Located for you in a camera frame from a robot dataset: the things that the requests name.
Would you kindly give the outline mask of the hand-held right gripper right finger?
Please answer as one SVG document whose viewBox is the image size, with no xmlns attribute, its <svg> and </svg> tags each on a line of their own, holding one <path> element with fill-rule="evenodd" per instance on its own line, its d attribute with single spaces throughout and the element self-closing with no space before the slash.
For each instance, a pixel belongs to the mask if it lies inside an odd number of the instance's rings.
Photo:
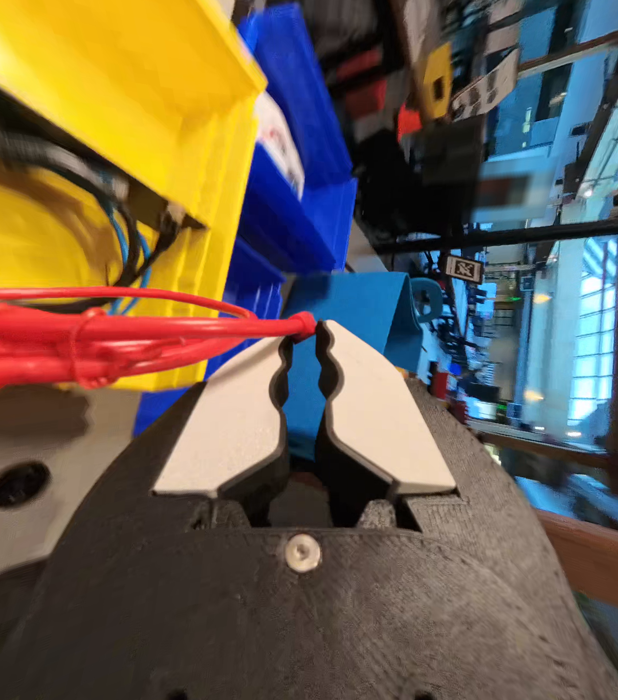
<svg viewBox="0 0 618 700">
<path fill-rule="evenodd" d="M 325 398 L 322 434 L 339 457 L 365 470 L 385 498 L 451 494 L 456 482 L 404 376 L 334 320 L 316 328 Z"/>
</svg>

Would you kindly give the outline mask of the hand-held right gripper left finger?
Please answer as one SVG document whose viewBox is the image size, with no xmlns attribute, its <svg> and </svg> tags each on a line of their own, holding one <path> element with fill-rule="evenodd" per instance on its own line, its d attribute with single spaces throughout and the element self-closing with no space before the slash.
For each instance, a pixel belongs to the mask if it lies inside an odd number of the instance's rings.
<svg viewBox="0 0 618 700">
<path fill-rule="evenodd" d="M 291 339 L 257 341 L 206 382 L 153 485 L 156 495 L 269 501 L 289 477 Z"/>
</svg>

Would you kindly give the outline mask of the blue plastic bin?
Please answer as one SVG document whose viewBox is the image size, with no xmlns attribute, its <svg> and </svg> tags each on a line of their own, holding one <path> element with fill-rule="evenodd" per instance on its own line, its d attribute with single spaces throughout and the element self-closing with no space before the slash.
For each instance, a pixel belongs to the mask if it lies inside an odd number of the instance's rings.
<svg viewBox="0 0 618 700">
<path fill-rule="evenodd" d="M 297 195 L 256 145 L 223 301 L 278 319 L 286 273 L 344 270 L 357 181 L 301 7 L 253 13 L 239 31 L 285 118 L 305 178 Z"/>
</svg>

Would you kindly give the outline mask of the yellow plastic bin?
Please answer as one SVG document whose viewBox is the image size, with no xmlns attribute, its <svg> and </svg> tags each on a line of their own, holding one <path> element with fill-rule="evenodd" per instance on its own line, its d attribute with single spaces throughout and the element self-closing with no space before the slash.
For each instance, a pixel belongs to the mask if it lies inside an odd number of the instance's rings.
<svg viewBox="0 0 618 700">
<path fill-rule="evenodd" d="M 222 301 L 266 87 L 216 1 L 0 1 L 0 389 L 173 389 Z"/>
</svg>

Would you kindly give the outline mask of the blue plastic bins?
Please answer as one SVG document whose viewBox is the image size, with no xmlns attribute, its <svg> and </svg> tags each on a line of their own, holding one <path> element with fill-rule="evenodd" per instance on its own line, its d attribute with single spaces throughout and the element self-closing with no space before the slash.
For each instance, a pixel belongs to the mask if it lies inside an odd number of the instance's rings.
<svg viewBox="0 0 618 700">
<path fill-rule="evenodd" d="M 411 279 L 403 272 L 341 273 L 297 279 L 283 316 L 308 311 L 316 320 L 334 320 L 396 367 L 427 381 L 439 354 L 429 323 L 441 316 L 443 306 L 442 287 L 426 278 Z M 320 371 L 315 338 L 295 345 L 284 411 L 290 452 L 305 460 L 314 460 L 324 411 Z"/>
</svg>

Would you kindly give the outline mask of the black and white tag board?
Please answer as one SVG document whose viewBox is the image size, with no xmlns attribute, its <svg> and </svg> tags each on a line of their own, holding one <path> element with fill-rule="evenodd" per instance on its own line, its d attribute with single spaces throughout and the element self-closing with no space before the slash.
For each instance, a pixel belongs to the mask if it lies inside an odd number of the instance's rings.
<svg viewBox="0 0 618 700">
<path fill-rule="evenodd" d="M 445 258 L 444 274 L 453 279 L 480 285 L 483 280 L 484 268 L 483 263 L 479 260 L 449 255 Z"/>
</svg>

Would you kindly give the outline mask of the black metal pole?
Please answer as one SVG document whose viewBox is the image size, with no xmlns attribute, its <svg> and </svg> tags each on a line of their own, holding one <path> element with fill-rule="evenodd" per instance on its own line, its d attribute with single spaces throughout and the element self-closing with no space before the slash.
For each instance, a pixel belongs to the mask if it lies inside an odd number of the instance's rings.
<svg viewBox="0 0 618 700">
<path fill-rule="evenodd" d="M 538 244 L 550 241 L 584 240 L 593 237 L 618 235 L 618 218 L 602 221 L 567 223 L 542 227 L 518 228 L 497 232 L 479 232 L 460 236 L 431 239 L 404 240 L 377 244 L 374 251 L 379 256 L 402 253 L 425 253 L 434 250 L 466 249 L 471 247 L 497 247 L 518 244 Z"/>
</svg>

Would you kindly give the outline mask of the yellow box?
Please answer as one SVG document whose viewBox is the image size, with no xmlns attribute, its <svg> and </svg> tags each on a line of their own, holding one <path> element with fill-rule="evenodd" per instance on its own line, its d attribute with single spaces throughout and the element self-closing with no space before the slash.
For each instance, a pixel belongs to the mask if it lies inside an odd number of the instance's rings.
<svg viewBox="0 0 618 700">
<path fill-rule="evenodd" d="M 419 110 L 426 123 L 442 120 L 448 114 L 453 90 L 452 43 L 433 49 L 416 73 Z"/>
</svg>

